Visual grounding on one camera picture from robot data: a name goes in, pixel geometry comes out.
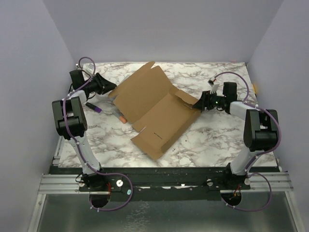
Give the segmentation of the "brown cardboard box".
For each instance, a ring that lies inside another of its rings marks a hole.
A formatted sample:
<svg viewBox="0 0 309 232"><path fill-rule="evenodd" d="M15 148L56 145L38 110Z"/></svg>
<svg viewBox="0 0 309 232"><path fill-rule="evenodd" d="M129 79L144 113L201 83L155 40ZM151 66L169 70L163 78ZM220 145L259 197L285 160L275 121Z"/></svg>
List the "brown cardboard box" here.
<svg viewBox="0 0 309 232"><path fill-rule="evenodd" d="M166 151L201 115L197 99L175 87L151 61L109 93L114 105L138 132L131 139L153 160Z"/></svg>

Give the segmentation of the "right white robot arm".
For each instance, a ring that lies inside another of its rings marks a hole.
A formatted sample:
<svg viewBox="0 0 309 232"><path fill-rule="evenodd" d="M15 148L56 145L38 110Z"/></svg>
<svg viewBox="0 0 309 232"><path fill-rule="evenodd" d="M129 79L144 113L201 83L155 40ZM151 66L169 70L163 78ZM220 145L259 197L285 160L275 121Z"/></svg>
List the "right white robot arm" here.
<svg viewBox="0 0 309 232"><path fill-rule="evenodd" d="M280 141L278 115L275 110L262 110L238 100L237 84L224 82L222 96L217 95L218 84L203 91L192 108L200 111L219 108L227 114L244 120L242 148L237 157L227 166L229 173L222 176L222 184L233 189L239 184L238 176L245 176L256 160L263 154L273 151Z"/></svg>

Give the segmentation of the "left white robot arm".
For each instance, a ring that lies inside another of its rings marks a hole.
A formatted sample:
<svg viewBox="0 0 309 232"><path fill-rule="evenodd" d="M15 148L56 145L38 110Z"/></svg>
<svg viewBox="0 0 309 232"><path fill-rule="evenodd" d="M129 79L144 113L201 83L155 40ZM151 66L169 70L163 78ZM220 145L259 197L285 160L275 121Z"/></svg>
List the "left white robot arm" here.
<svg viewBox="0 0 309 232"><path fill-rule="evenodd" d="M64 99L52 102L56 131L71 144L81 162L83 172L80 183L100 191L106 187L107 179L99 174L102 167L86 136L87 120L83 104L89 100L90 93L104 95L117 85L99 73L85 80L82 70L71 71L70 77L73 90Z"/></svg>

